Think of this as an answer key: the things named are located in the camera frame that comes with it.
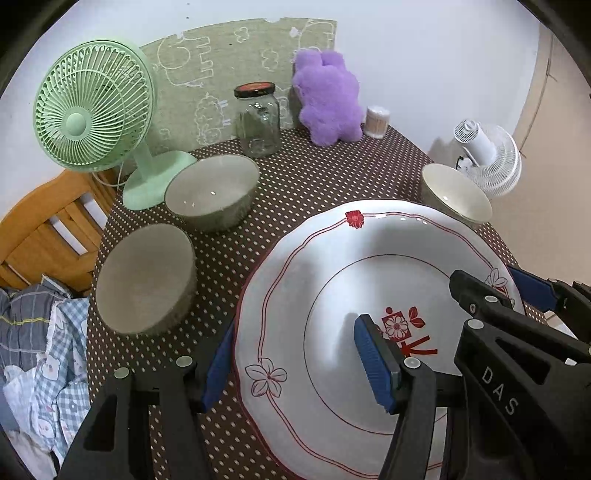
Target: fan stand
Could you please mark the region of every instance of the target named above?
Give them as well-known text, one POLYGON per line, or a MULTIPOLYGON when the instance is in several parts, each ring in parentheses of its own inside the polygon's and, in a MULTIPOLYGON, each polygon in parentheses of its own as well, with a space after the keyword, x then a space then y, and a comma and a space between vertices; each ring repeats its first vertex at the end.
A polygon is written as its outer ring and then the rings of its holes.
POLYGON ((179 150, 153 157, 145 140, 133 155, 138 169, 130 175, 123 189, 123 205, 129 210, 143 210, 162 203, 172 179, 197 161, 190 153, 179 150))

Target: table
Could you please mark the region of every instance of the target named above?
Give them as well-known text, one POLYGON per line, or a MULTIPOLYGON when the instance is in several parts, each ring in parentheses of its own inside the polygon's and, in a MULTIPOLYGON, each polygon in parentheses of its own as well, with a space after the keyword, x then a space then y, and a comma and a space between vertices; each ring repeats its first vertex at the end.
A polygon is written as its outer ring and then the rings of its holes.
MULTIPOLYGON (((217 320, 232 318, 241 288, 273 244, 308 217, 336 205, 362 199, 400 199, 418 202, 420 173, 429 158, 403 137, 388 129, 382 140, 364 137, 355 143, 338 142, 319 148, 308 132, 282 132, 282 149, 256 160, 261 180, 252 211, 234 230, 208 235, 188 229, 163 205, 133 212, 118 196, 105 228, 93 273, 93 291, 102 264, 113 247, 134 230, 151 223, 172 223, 190 235, 197 258, 197 293, 186 320, 155 337, 117 335, 97 314, 94 295, 88 320, 88 379, 92 401, 107 375, 119 367, 131 371, 156 370, 180 355, 190 355, 199 339, 217 320)), ((197 158, 241 154, 238 140, 192 152, 197 158)), ((477 233, 507 264, 517 264, 509 249, 488 224, 477 233)), ((543 322, 529 306, 527 313, 543 322)), ((265 450, 239 405, 233 373, 222 398, 201 425, 210 461, 219 479, 282 479, 295 476, 280 467, 265 450)), ((151 448, 158 480, 168 479, 158 408, 150 410, 151 448)))

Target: red floral design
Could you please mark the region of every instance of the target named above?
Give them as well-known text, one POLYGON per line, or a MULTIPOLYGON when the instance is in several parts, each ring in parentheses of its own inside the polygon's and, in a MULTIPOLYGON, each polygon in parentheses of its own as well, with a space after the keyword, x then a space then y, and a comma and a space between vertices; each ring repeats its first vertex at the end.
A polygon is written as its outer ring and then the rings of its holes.
POLYGON ((408 321, 416 328, 423 328, 425 326, 425 321, 418 316, 418 310, 416 307, 411 307, 408 311, 408 321))
POLYGON ((279 398, 281 395, 281 383, 287 380, 287 372, 282 368, 273 367, 269 358, 261 358, 260 364, 248 365, 244 370, 254 380, 251 387, 253 397, 262 397, 267 392, 279 398))
POLYGON ((400 350, 402 354, 407 357, 413 355, 437 355, 437 349, 428 349, 428 350, 419 350, 415 348, 416 346, 421 345, 422 343, 428 342, 431 339, 429 335, 425 335, 423 338, 419 338, 419 340, 415 340, 414 342, 409 343, 408 345, 406 342, 400 342, 400 350))
POLYGON ((347 223, 349 226, 353 228, 361 228, 363 227, 363 213, 360 210, 351 210, 350 212, 345 213, 347 217, 347 223))
POLYGON ((498 268, 493 268, 491 270, 491 273, 486 278, 485 283, 507 295, 507 279, 505 277, 501 277, 498 268))
POLYGON ((386 315, 382 318, 384 327, 386 328, 386 335, 392 340, 399 342, 405 340, 411 336, 408 328, 408 322, 402 315, 402 312, 393 313, 391 307, 386 308, 386 315))

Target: black jar lid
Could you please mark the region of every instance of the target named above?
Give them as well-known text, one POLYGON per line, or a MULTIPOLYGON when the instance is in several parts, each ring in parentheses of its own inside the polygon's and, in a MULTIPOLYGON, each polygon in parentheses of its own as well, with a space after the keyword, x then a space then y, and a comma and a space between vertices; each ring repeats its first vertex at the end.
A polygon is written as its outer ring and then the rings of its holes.
POLYGON ((270 95, 275 92, 275 84, 272 82, 245 83, 234 88, 236 98, 255 98, 270 95))

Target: gray bowl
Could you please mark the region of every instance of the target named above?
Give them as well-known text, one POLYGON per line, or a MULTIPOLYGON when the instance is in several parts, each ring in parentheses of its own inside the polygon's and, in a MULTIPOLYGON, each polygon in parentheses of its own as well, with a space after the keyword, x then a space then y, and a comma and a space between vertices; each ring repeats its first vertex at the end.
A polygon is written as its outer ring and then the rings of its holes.
POLYGON ((218 155, 186 167, 168 185, 164 202, 202 232, 227 230, 251 208, 260 173, 250 158, 218 155))
POLYGON ((96 283, 96 306, 112 330, 153 335, 186 317, 196 286, 191 240, 181 229, 158 223, 136 230, 111 251, 96 283))

